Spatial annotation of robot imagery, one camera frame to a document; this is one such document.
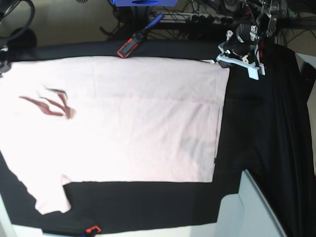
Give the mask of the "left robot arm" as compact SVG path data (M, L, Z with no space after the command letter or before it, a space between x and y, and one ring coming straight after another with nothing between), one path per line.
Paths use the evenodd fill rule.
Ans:
M226 40L218 45L216 62L222 68L240 66L247 69L251 79L265 75L265 66L260 60L264 41L271 38L277 27L278 0L244 0L243 16L234 22L237 28L226 32Z

